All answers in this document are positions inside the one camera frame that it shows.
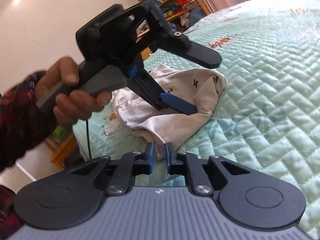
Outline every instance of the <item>sleeve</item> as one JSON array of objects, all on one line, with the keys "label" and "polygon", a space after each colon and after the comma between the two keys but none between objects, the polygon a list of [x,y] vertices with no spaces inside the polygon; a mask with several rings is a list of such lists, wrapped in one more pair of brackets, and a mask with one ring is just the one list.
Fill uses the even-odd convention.
[{"label": "sleeve", "polygon": [[0,99],[0,172],[14,165],[57,126],[55,118],[46,117],[36,106],[34,88],[45,73],[28,76]]}]

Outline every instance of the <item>metal screw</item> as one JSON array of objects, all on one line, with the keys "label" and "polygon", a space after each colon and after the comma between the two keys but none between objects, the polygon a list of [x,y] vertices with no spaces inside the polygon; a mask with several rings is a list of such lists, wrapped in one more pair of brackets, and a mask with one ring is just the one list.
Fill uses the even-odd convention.
[{"label": "metal screw", "polygon": [[198,187],[196,187],[196,191],[198,193],[201,193],[201,194],[207,194],[209,192],[211,192],[211,187],[207,186],[207,185],[200,185]]},{"label": "metal screw", "polygon": [[113,185],[108,187],[108,192],[111,194],[120,194],[124,191],[124,188],[120,185]]},{"label": "metal screw", "polygon": [[182,35],[182,32],[175,32],[173,35],[176,36],[176,37],[179,37],[179,36]]}]

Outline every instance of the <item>plaid sleeve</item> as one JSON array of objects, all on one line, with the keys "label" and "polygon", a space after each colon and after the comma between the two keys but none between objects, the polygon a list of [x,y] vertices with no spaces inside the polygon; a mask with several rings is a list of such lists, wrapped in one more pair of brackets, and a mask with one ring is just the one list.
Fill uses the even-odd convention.
[{"label": "plaid sleeve", "polygon": [[36,107],[34,88],[45,73],[28,76],[0,99],[0,172],[14,165],[57,126],[55,118],[49,119]]},{"label": "plaid sleeve", "polygon": [[0,240],[5,240],[22,226],[13,208],[15,193],[0,185]]}]

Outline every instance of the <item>gray handle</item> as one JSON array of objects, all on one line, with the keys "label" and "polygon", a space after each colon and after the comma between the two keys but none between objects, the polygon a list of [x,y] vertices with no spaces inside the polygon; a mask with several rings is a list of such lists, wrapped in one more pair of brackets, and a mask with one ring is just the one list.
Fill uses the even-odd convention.
[{"label": "gray handle", "polygon": [[62,81],[56,84],[36,105],[46,115],[53,112],[58,94],[69,95],[73,90],[83,90],[96,97],[100,92],[126,87],[126,79],[121,70],[112,65],[101,62],[84,61],[79,65],[79,83],[74,87],[65,85]]}]

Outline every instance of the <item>round pad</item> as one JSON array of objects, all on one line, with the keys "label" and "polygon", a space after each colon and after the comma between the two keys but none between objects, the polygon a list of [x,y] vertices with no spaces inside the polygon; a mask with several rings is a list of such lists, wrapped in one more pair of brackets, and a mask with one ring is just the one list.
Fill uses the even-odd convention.
[{"label": "round pad", "polygon": [[282,194],[271,187],[251,188],[245,197],[251,205],[259,208],[273,208],[283,201]]},{"label": "round pad", "polygon": [[65,187],[51,187],[39,192],[38,203],[46,208],[60,208],[68,205],[73,199],[73,192]]},{"label": "round pad", "polygon": [[15,197],[14,208],[28,225],[57,230],[85,222],[102,200],[92,178],[66,171],[25,186]]},{"label": "round pad", "polygon": [[228,177],[219,194],[219,203],[239,223],[261,229],[295,224],[306,208],[300,190],[258,172]]}]

